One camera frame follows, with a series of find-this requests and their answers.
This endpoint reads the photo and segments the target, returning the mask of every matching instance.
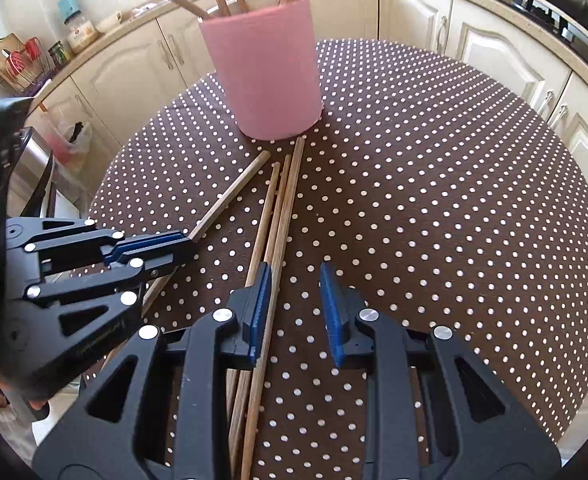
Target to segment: round table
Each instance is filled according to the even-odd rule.
[[[588,390],[588,186],[572,156],[456,60],[377,41],[322,41],[318,55],[325,108],[306,131],[252,476],[360,478],[365,375],[328,354],[323,261],[404,326],[454,328],[557,441]],[[259,150],[282,160],[293,144],[243,136],[209,75],[123,148],[90,216],[187,233]],[[146,321],[190,325],[244,285],[270,171]]]

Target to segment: small jar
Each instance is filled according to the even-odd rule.
[[[91,21],[85,19],[80,10],[69,16],[65,24],[71,31],[68,43],[74,54],[82,52],[98,38],[98,31]]]

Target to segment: pink container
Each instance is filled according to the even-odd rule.
[[[304,132],[323,108],[309,0],[278,1],[247,0],[252,12],[199,20],[239,129],[260,140]]]

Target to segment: silver screw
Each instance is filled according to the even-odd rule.
[[[359,317],[363,321],[376,321],[378,319],[378,311],[373,308],[364,308],[359,312]]]
[[[33,285],[27,289],[27,297],[33,300],[34,298],[38,298],[40,294],[40,286]]]
[[[154,325],[145,325],[138,329],[141,339],[154,339],[158,335],[158,328]]]
[[[440,325],[434,329],[434,337],[437,339],[443,339],[443,341],[447,341],[447,339],[451,339],[452,336],[452,329],[448,326]]]
[[[212,314],[212,317],[219,323],[223,323],[225,321],[232,319],[232,316],[234,316],[234,314],[228,308],[220,308],[218,310],[215,310],[214,314]]]
[[[124,293],[120,295],[120,302],[123,305],[132,306],[138,300],[138,296],[136,292],[132,292],[131,290],[126,290]]]

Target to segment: kitchen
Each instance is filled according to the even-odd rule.
[[[59,0],[0,0],[0,38],[37,37],[47,50],[64,40]],[[193,0],[204,9],[215,0]],[[132,10],[148,6],[136,17]],[[119,150],[149,118],[213,71],[197,20],[161,0],[77,0],[99,25],[122,23],[79,51],[43,87],[27,124],[57,108],[68,123],[92,125],[76,177],[89,195]],[[574,155],[588,181],[588,0],[311,0],[317,40],[366,38],[462,60],[524,99]],[[0,79],[0,96],[8,95]],[[588,395],[564,440],[569,458],[588,435]]]

